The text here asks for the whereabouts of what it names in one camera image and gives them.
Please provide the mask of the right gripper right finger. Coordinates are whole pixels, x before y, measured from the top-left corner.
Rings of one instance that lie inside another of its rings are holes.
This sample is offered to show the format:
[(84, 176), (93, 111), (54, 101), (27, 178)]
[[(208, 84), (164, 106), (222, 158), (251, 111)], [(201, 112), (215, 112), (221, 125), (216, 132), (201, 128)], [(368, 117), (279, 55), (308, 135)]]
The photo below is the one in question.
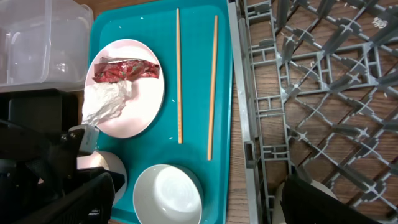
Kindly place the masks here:
[(280, 200), (287, 224), (379, 224), (296, 175), (290, 175)]

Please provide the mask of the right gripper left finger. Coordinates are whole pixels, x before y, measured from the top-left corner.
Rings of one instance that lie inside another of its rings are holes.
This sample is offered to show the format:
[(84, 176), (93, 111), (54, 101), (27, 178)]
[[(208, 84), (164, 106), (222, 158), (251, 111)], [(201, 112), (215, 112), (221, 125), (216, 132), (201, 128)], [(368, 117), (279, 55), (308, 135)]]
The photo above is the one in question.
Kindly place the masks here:
[(104, 223), (111, 219), (115, 196), (109, 172), (92, 178), (65, 197), (18, 218), (17, 224)]

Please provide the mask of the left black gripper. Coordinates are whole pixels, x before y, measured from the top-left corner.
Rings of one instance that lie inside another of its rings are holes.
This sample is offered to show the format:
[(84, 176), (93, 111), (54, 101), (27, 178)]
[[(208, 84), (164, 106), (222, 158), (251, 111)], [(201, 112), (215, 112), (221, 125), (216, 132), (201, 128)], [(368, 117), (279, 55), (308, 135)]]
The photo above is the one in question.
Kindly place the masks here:
[(124, 175), (103, 167), (78, 169), (78, 143), (67, 132), (40, 133), (1, 121), (1, 201), (47, 205), (109, 172), (115, 194)]

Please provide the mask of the white plastic cup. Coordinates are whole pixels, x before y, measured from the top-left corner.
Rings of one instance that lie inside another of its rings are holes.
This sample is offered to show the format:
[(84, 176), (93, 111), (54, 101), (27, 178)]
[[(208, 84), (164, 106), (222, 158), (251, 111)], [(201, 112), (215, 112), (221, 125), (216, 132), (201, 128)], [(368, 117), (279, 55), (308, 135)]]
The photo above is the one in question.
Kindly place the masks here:
[[(285, 183), (283, 182), (279, 185), (275, 194), (273, 214), (272, 214), (272, 224), (286, 224), (282, 205), (280, 204), (280, 201), (282, 199), (282, 190), (284, 188), (284, 184)], [(310, 184), (316, 187), (318, 190), (321, 190), (322, 192), (328, 194), (329, 196), (337, 199), (336, 195), (328, 187), (321, 184), (320, 182), (313, 180)]]

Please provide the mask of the small pink bowl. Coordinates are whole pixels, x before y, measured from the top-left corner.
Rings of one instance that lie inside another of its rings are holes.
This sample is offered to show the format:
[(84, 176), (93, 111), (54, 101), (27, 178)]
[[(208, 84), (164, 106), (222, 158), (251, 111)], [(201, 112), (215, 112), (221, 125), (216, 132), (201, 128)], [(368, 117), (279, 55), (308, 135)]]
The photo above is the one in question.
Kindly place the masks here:
[(93, 167), (103, 167), (105, 170), (124, 175), (125, 183), (116, 191), (113, 200), (113, 206), (115, 206), (127, 189), (127, 172), (122, 160), (115, 154), (106, 151), (94, 151), (90, 156), (81, 156), (77, 158), (78, 169)]

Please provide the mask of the white paper napkin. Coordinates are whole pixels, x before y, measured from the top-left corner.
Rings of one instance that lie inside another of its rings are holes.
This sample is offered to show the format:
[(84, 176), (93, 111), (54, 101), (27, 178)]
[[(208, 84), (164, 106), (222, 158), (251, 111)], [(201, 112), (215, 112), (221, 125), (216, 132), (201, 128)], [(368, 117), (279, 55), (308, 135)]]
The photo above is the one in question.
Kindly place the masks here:
[(133, 95), (132, 82), (95, 83), (85, 87), (82, 123), (97, 126), (121, 115)]

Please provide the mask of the red foil snack wrapper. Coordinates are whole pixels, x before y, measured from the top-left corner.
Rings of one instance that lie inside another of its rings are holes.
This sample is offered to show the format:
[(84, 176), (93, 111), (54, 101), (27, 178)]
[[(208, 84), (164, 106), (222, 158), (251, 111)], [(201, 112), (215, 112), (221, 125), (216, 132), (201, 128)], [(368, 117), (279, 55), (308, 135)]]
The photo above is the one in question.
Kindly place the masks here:
[(117, 83), (120, 81), (137, 80), (138, 78), (159, 78), (160, 65), (133, 58), (102, 57), (99, 63), (94, 64), (96, 83)]

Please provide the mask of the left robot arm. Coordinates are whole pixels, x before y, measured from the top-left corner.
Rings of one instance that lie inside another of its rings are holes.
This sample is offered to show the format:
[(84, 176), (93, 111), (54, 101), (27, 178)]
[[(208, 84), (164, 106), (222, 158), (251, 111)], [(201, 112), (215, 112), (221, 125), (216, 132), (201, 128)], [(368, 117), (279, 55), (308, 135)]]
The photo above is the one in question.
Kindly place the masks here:
[(78, 168), (98, 130), (80, 125), (44, 134), (1, 121), (1, 223), (107, 223), (122, 172)]

